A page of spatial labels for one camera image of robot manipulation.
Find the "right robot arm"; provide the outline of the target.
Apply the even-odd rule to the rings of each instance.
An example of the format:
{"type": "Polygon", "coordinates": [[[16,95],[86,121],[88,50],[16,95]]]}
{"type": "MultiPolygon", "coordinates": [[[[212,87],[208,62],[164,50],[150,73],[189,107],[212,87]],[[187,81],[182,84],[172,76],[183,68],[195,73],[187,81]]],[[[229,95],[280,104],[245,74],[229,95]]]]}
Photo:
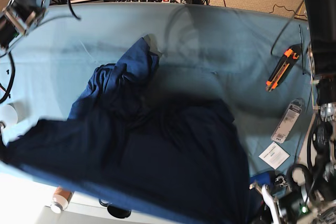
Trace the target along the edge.
{"type": "Polygon", "coordinates": [[[1,103],[10,97],[15,78],[15,64],[11,50],[22,38],[26,37],[42,25],[60,18],[78,17],[72,6],[71,0],[67,0],[70,15],[59,15],[45,19],[51,0],[10,0],[1,10],[1,57],[7,56],[10,63],[10,79],[7,87],[1,86],[4,94],[1,96],[1,103]]]}

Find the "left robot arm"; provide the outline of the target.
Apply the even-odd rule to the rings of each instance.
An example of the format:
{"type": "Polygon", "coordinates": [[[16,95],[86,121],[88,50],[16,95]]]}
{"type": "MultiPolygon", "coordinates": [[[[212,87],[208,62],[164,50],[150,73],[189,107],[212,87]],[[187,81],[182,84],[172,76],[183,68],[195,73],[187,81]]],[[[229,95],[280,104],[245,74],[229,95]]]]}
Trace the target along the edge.
{"type": "Polygon", "coordinates": [[[315,158],[292,164],[289,193],[274,197],[267,185],[252,183],[262,205],[252,223],[335,223],[335,0],[304,0],[310,29],[308,58],[313,117],[307,151],[315,158]]]}

